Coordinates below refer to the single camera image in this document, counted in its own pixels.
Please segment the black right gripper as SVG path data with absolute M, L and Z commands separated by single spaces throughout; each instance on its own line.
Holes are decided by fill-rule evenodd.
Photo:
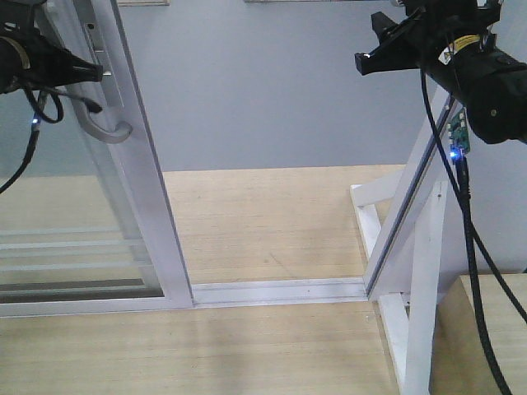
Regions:
M 395 22 L 383 12 L 371 15 L 379 45 L 356 53 L 363 76 L 376 72 L 430 70 L 436 65 L 503 70 L 505 54 L 491 25 L 501 17 L 501 1 L 404 1 L 406 18 Z

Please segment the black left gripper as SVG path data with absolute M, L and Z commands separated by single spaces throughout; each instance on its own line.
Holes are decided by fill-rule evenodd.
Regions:
M 1 92 L 101 82 L 103 67 L 61 49 L 44 1 L 1 2 Z

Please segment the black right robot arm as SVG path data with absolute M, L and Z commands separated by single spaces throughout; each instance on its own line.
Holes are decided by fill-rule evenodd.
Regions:
M 487 144 L 526 140 L 526 65 L 500 50 L 491 26 L 501 2 L 405 1 L 395 22 L 371 15 L 379 44 L 356 53 L 362 75 L 419 69 L 467 110 L 473 132 Z

